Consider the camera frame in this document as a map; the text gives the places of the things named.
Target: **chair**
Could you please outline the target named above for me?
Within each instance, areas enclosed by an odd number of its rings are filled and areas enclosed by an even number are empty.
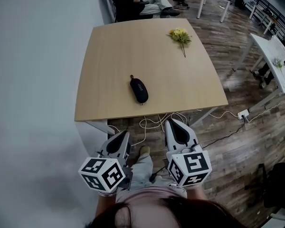
[[[129,20],[137,20],[137,19],[152,19],[152,14],[140,15],[141,11],[143,11],[146,4],[149,2],[134,2],[133,5],[129,7],[124,7],[121,1],[112,0],[115,6],[115,22],[129,21]]]
[[[245,190],[259,187],[256,199],[248,206],[252,207],[260,199],[263,199],[266,208],[280,207],[285,209],[285,163],[275,164],[268,176],[263,163],[259,164],[258,167],[262,168],[263,182],[245,186]]]

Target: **sneaker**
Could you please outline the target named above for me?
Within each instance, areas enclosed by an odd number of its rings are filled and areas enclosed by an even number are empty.
[[[165,8],[163,11],[161,11],[161,15],[170,15],[170,16],[178,16],[180,12],[174,10],[173,8]]]
[[[263,81],[262,83],[260,83],[260,88],[261,89],[265,89],[265,87],[267,86],[266,82]]]
[[[148,154],[150,155],[150,147],[148,145],[144,145],[140,150],[139,150],[139,155],[143,154]]]
[[[179,5],[185,6],[185,7],[189,7],[188,3],[186,3],[185,1],[180,1]]]
[[[258,71],[254,71],[254,72],[253,72],[253,76],[254,76],[254,77],[257,77],[257,78],[262,77]]]

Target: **wooden floor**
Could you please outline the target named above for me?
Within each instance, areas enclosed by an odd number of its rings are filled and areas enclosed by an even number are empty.
[[[182,10],[179,18],[188,19],[199,36],[214,64],[229,103],[226,107],[217,109],[213,115],[220,116],[226,110],[237,114],[269,95],[276,88],[275,82],[261,90],[259,81],[246,69],[232,71],[232,66],[247,45],[249,33],[263,36],[265,28],[258,26],[255,19],[249,19],[248,10],[240,10],[233,4],[229,7],[225,21],[220,23],[222,9],[219,6],[225,5],[218,0],[207,0],[200,19],[197,19],[200,0],[187,2],[190,9]],[[259,55],[258,50],[253,47],[244,62],[245,66],[252,66]],[[252,119],[262,112],[264,109],[252,113],[248,118]],[[183,114],[190,119],[196,113],[191,111]],[[149,118],[158,121],[158,116]],[[115,119],[110,120],[109,124],[120,130],[130,131],[132,142],[136,143],[144,138],[144,130],[138,125],[142,119],[143,117]],[[194,131],[202,146],[205,146],[235,132],[241,124],[230,114],[225,114],[221,119],[208,116],[194,127]],[[161,128],[147,130],[146,141],[132,148],[132,161],[138,156],[139,148],[146,144],[151,147],[151,157],[156,171],[164,166],[162,160],[165,159],[167,151]],[[258,227],[272,209],[265,209],[262,202],[248,208],[247,204],[254,199],[254,192],[244,190],[244,186],[261,177],[261,172],[257,172],[259,163],[265,163],[269,170],[275,163],[285,162],[285,104],[245,124],[237,134],[212,144],[206,150],[209,152],[213,168],[204,183],[208,198],[225,205],[247,227]],[[167,170],[159,174],[166,176]]]

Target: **light jeans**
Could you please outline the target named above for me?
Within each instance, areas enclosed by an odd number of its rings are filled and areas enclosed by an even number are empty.
[[[183,197],[187,197],[187,193],[184,188],[173,186],[176,184],[173,180],[164,179],[160,176],[155,178],[154,182],[150,182],[150,177],[153,170],[153,162],[149,154],[142,154],[137,163],[132,167],[133,177],[130,187],[130,191],[137,190],[145,187],[169,187]]]
[[[149,2],[146,4],[143,11],[140,13],[141,15],[145,14],[157,14],[159,15],[163,9],[172,8],[172,5],[168,0],[143,0]]]

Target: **electrical outlet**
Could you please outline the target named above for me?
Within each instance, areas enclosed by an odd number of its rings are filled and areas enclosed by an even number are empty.
[[[237,114],[237,116],[238,116],[239,119],[242,119],[242,118],[243,118],[242,116],[247,117],[248,115],[249,115],[249,112],[248,112],[247,109],[244,110],[244,111],[242,111],[242,112],[239,112],[239,113]]]

